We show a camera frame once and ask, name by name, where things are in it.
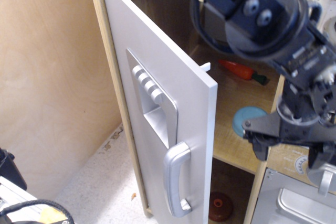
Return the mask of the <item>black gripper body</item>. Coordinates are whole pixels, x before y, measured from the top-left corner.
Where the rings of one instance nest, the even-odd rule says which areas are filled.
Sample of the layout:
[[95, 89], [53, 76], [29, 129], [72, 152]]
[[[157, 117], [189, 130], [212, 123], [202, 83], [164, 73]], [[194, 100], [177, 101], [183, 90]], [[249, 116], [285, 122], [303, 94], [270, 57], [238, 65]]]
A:
[[334, 148], [335, 109], [321, 115], [294, 117], [284, 104], [276, 111], [242, 121], [243, 138], [254, 148], [269, 148], [279, 144], [309, 148]]

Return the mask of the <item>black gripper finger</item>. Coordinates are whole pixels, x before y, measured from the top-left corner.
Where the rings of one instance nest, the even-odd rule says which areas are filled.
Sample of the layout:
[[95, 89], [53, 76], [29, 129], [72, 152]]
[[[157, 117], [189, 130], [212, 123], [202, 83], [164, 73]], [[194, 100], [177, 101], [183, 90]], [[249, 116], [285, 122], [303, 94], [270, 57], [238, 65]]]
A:
[[308, 167], [318, 169], [325, 163], [335, 166], [335, 142], [318, 143], [309, 147]]
[[253, 136], [249, 140], [249, 143], [252, 144], [252, 148], [257, 159], [260, 161], [266, 161], [268, 159], [269, 145], [264, 136]]

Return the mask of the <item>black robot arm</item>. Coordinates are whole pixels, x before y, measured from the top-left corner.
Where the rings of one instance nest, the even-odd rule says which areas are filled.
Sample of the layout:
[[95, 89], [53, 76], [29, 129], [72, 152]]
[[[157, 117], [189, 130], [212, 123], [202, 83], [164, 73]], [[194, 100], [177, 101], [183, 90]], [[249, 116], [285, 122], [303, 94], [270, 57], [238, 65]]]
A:
[[213, 48], [263, 61], [285, 78], [276, 111], [242, 124], [265, 161], [278, 144], [309, 148], [308, 165], [335, 164], [335, 46], [318, 29], [319, 3], [308, 0], [205, 0], [225, 21], [228, 46], [205, 33], [198, 0], [192, 20]]

